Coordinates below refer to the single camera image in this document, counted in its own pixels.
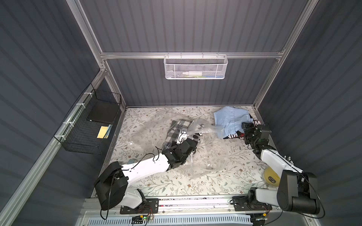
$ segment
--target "floral mat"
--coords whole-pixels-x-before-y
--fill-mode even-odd
[[[139,161],[143,152],[128,147],[127,139],[137,132],[148,120],[162,110],[174,110],[190,118],[202,117],[214,124],[214,112],[222,107],[173,107],[173,108],[128,108],[115,145],[111,162],[126,164],[130,159]],[[240,106],[256,119],[251,106]],[[136,182],[145,196],[188,196],[245,194],[250,187],[267,188],[262,174],[267,165],[259,160],[244,140],[225,139],[228,161],[224,169],[198,178],[190,178],[182,170],[169,170],[151,175]]]

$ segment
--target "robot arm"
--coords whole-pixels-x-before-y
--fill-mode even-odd
[[[119,162],[112,162],[94,183],[101,209],[111,209],[118,203],[132,209],[138,207],[143,202],[143,194],[132,185],[152,174],[179,167],[196,149],[197,143],[195,137],[194,140],[188,138],[180,145],[173,145],[138,163],[119,165]]]
[[[266,125],[254,126],[253,123],[243,123],[244,140],[251,145],[255,155],[270,166],[280,177],[278,190],[253,188],[249,202],[253,198],[258,202],[279,206],[284,211],[318,214],[320,205],[314,188],[317,178],[310,172],[295,167],[268,145],[270,129]]]

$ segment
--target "corrugated wall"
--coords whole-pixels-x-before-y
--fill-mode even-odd
[[[320,0],[259,111],[282,155],[318,176],[323,225],[362,212],[362,1]]]
[[[103,52],[280,51],[306,1],[81,0]]]
[[[1,210],[99,67],[66,1],[0,1],[0,40]],[[13,225],[73,223],[102,157],[61,149]]]
[[[274,59],[231,59],[222,80],[165,79],[163,60],[108,60],[128,106],[252,104]]]
[[[276,52],[306,0],[81,0],[103,52]],[[229,60],[225,79],[169,81],[161,60],[108,60],[128,106],[253,104],[274,60]]]

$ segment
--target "yellow tape roll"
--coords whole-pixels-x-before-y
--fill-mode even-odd
[[[270,166],[264,171],[264,181],[268,185],[278,187],[280,182],[280,177],[274,172]]]

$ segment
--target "plaid shirt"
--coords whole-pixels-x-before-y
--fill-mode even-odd
[[[188,127],[191,125],[193,121],[191,120],[180,120],[179,123],[177,121],[172,121],[171,128],[167,131],[167,137],[164,142],[164,148],[170,148],[172,145],[176,144],[176,140],[181,132],[182,129],[188,129]],[[200,135],[194,134],[193,136],[189,136],[191,140],[200,141]]]

